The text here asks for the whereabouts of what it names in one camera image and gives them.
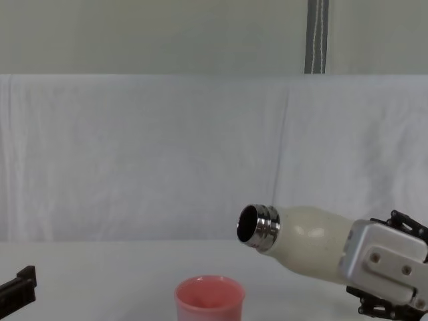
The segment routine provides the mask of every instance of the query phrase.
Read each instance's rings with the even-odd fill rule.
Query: white bottle
[[[343,284],[338,264],[352,224],[315,207],[248,205],[239,217],[237,236],[293,272]]]

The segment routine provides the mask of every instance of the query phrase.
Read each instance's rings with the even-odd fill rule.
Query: table
[[[0,282],[37,270],[37,300],[8,321],[175,320],[182,280],[221,274],[241,282],[243,321],[362,320],[343,286],[296,275],[238,241],[0,243]]]

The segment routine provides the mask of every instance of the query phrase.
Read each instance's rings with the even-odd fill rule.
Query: screw
[[[411,268],[410,266],[408,266],[408,265],[404,265],[404,266],[401,268],[401,272],[402,272],[405,276],[409,276],[409,275],[410,275],[410,273],[412,273],[412,268]]]
[[[373,263],[378,263],[378,262],[381,260],[381,256],[379,255],[379,253],[372,253],[372,254],[370,255],[370,260],[371,260]]]
[[[425,301],[422,300],[422,299],[419,299],[419,300],[416,301],[416,305],[415,306],[416,306],[416,309],[421,310],[425,306]]]

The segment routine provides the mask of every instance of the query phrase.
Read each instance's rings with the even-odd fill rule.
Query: pink cup
[[[224,276],[197,276],[175,289],[178,321],[241,321],[245,291]]]

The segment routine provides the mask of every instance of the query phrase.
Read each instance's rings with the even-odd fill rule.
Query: black clamp
[[[411,219],[408,215],[398,211],[391,212],[391,218],[387,221],[380,219],[370,219],[377,223],[387,225],[393,229],[398,229],[403,233],[422,239],[428,245],[428,228]],[[398,306],[389,301],[380,299],[367,292],[361,291],[350,286],[346,287],[346,291],[357,298],[360,298],[360,307],[358,313],[372,318],[382,318],[388,320],[402,321],[420,321],[425,314],[420,310],[416,310],[411,306]]]
[[[16,278],[0,286],[0,319],[35,301],[35,267],[27,266]]]

